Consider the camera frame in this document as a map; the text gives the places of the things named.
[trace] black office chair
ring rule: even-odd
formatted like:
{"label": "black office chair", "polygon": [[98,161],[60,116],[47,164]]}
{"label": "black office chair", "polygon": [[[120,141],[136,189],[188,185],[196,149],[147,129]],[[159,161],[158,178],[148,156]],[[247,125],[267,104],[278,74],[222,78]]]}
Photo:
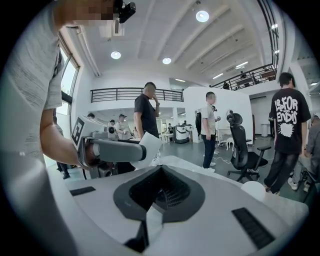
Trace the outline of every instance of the black office chair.
{"label": "black office chair", "polygon": [[239,182],[243,177],[246,177],[249,181],[253,181],[251,176],[260,177],[258,171],[255,172],[259,166],[265,166],[268,161],[263,158],[266,150],[271,149],[271,146],[261,146],[257,149],[260,151],[260,155],[254,152],[248,152],[247,142],[251,141],[246,139],[246,131],[242,124],[242,117],[238,113],[233,113],[227,116],[227,120],[230,123],[230,130],[234,141],[234,152],[232,154],[231,163],[237,170],[240,171],[228,171],[227,175],[239,174],[240,177],[236,180]]}

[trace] black t-shirt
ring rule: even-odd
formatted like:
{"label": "black t-shirt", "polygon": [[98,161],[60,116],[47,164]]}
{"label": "black t-shirt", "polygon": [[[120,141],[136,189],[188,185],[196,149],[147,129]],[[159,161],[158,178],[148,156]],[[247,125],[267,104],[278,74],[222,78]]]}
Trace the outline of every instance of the black t-shirt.
{"label": "black t-shirt", "polygon": [[275,150],[299,154],[302,148],[301,124],[311,118],[305,97],[296,89],[279,90],[271,101],[271,116],[276,122]]}
{"label": "black t-shirt", "polygon": [[155,109],[149,102],[148,96],[141,94],[135,99],[134,112],[142,113],[141,121],[143,130],[159,138]]}

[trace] white wall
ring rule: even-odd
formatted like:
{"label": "white wall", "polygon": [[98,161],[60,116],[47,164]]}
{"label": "white wall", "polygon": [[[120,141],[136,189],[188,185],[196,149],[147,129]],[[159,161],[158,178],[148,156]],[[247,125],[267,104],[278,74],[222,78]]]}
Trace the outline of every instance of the white wall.
{"label": "white wall", "polygon": [[251,99],[251,110],[252,114],[254,115],[254,123],[255,123],[255,134],[262,134],[262,125],[261,124],[269,124],[269,113],[271,110],[271,100],[272,97],[275,95],[274,92],[267,92],[264,95],[259,95],[257,97],[264,98],[257,98]]}
{"label": "white wall", "polygon": [[[63,136],[67,139],[71,139],[70,135],[70,116],[65,114],[56,113],[57,118],[57,124],[61,127],[63,131]],[[52,160],[51,158],[44,156],[45,166],[50,167],[52,165],[56,164],[55,160]]]}
{"label": "white wall", "polygon": [[159,89],[170,90],[169,78],[179,78],[209,86],[209,81],[205,78],[176,64],[165,65],[152,60],[129,60],[119,65],[115,62],[101,77],[95,77],[91,90],[119,87],[141,88],[147,82],[153,82]]}
{"label": "white wall", "polygon": [[220,116],[221,121],[219,126],[226,126],[228,124],[226,119],[226,113],[228,110],[233,110],[235,113],[239,113],[242,116],[242,126],[245,129],[246,138],[253,141],[253,119],[249,96],[240,91],[231,91],[224,89],[214,88],[199,88],[189,87],[183,92],[185,102],[186,122],[193,125],[193,142],[198,143],[198,132],[196,129],[196,115],[195,111],[206,106],[206,93],[214,92],[216,95],[217,112],[214,115]]}

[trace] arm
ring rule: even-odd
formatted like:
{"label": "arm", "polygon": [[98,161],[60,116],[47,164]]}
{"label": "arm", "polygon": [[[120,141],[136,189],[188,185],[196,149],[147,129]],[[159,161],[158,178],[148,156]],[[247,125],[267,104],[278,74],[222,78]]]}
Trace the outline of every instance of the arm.
{"label": "arm", "polygon": [[142,137],[144,136],[144,129],[142,128],[141,116],[141,112],[134,112],[134,125],[140,139],[142,139]]}
{"label": "arm", "polygon": [[[40,141],[43,153],[60,163],[69,165],[81,165],[78,160],[77,150],[70,139],[61,136],[57,128],[53,125],[53,109],[44,110],[40,122]],[[87,150],[86,155],[89,162],[96,157],[93,151]]]}

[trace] gray floor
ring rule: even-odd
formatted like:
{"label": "gray floor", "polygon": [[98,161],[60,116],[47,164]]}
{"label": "gray floor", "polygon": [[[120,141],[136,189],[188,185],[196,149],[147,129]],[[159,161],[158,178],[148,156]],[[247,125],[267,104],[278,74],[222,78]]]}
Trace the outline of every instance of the gray floor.
{"label": "gray floor", "polygon": [[[260,178],[258,180],[259,183],[263,184],[264,178],[268,175],[271,163],[273,161],[274,157],[274,142],[273,139],[270,137],[257,137],[257,139],[254,141],[254,145],[251,147],[249,146],[248,150],[249,151],[254,151],[258,155],[260,154],[260,151],[257,150],[258,147],[260,146],[266,146],[270,145],[272,146],[271,149],[267,150],[264,153],[263,158],[268,160],[268,165],[265,167],[259,167],[259,174]],[[236,171],[236,169],[233,167],[233,165],[230,163],[230,159],[232,156],[232,149],[229,148],[227,151],[227,148],[224,147],[218,147],[216,150],[219,152],[219,154],[215,154],[213,156],[213,161],[216,163],[215,172],[227,176],[228,171]],[[161,148],[161,157],[165,156],[176,156],[178,158],[184,159],[188,162],[191,162],[195,165],[202,166],[203,160],[204,160],[204,153],[205,153],[205,146],[202,143],[184,143],[184,144],[176,144],[173,142],[170,143],[165,143],[163,144]],[[56,170],[57,167],[55,165],[51,166],[49,168],[50,170]],[[74,168],[69,170],[70,177],[65,180],[65,182],[69,183],[72,181],[77,181],[77,180],[83,180],[83,172],[80,168]],[[237,174],[231,174],[229,176],[230,179],[236,180],[239,176]],[[288,185],[286,182],[283,187],[280,190],[280,196],[288,199],[292,199],[295,201],[302,202],[306,196],[306,193],[303,191],[303,184],[300,185],[299,189],[297,191],[293,191],[291,187]]]}

